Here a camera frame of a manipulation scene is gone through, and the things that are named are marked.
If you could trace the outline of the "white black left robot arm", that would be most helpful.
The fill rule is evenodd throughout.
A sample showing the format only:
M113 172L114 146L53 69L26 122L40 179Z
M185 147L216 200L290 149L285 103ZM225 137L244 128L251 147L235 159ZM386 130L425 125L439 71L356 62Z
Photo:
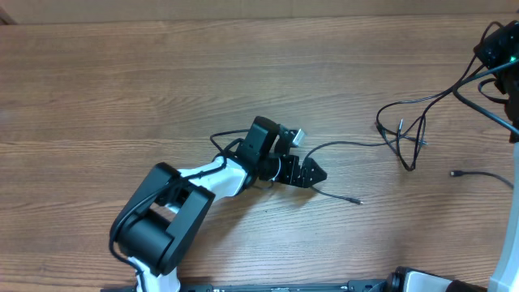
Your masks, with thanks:
M178 291L177 267L211 205L236 196L256 180L310 188L327 178L310 158L290 154L303 130L257 116L213 160L194 169L154 165L109 231L109 251L135 270L134 291Z

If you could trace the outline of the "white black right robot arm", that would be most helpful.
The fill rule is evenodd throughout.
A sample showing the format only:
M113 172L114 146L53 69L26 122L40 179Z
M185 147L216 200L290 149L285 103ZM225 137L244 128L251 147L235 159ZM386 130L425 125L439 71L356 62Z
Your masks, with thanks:
M476 57L492 70L493 83L506 98L504 120L513 145L514 182L518 183L518 22L516 20L485 36L474 47ZM489 291L518 292L518 189L513 190L512 205L500 259L490 277Z

